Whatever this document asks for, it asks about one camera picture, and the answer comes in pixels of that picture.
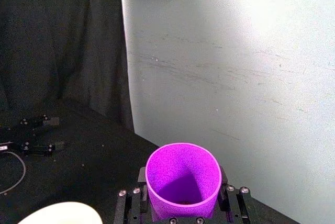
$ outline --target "screw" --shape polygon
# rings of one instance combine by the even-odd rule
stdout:
[[[176,218],[171,218],[170,219],[170,224],[177,224],[177,219]]]
[[[227,190],[232,192],[235,190],[235,188],[233,186],[227,186]]]
[[[250,190],[249,190],[249,188],[243,186],[243,187],[240,188],[240,191],[241,191],[241,193],[243,193],[243,194],[247,194]]]
[[[205,220],[202,217],[197,218],[197,224],[204,224]]]
[[[121,191],[119,191],[119,196],[125,196],[126,193],[127,193],[126,190],[121,190]]]
[[[139,187],[136,187],[132,192],[134,194],[138,194],[141,191],[141,189]]]

